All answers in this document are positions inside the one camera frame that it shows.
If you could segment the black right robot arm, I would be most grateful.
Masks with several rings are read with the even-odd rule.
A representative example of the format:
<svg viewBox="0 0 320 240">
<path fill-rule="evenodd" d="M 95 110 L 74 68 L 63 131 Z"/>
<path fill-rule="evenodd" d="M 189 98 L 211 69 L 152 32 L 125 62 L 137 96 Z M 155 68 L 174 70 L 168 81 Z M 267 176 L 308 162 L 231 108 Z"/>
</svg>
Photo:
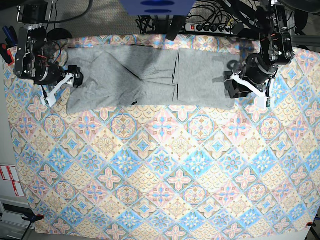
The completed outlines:
<svg viewBox="0 0 320 240">
<path fill-rule="evenodd" d="M 69 65 L 64 69 L 57 58 L 51 60 L 45 55 L 49 41 L 45 25 L 51 22 L 52 15 L 48 6 L 48 0 L 28 0 L 17 6 L 17 21 L 22 23 L 22 27 L 18 33 L 14 74 L 40 86 L 41 103 L 52 107 L 57 102 L 56 93 L 62 87 L 80 87 L 84 75 L 80 67 Z"/>
</svg>

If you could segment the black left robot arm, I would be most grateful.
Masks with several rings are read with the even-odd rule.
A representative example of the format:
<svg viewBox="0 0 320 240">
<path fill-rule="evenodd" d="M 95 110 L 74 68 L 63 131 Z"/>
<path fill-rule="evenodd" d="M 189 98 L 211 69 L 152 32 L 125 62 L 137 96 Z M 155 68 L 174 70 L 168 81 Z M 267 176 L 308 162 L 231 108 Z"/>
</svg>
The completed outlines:
<svg viewBox="0 0 320 240">
<path fill-rule="evenodd" d="M 271 0 L 267 6 L 259 6 L 253 22 L 250 28 L 259 33 L 260 52 L 235 64 L 224 85 L 230 98 L 245 98 L 253 93 L 258 107 L 266 109 L 272 102 L 278 69 L 291 62 L 294 51 L 283 5 Z"/>
</svg>

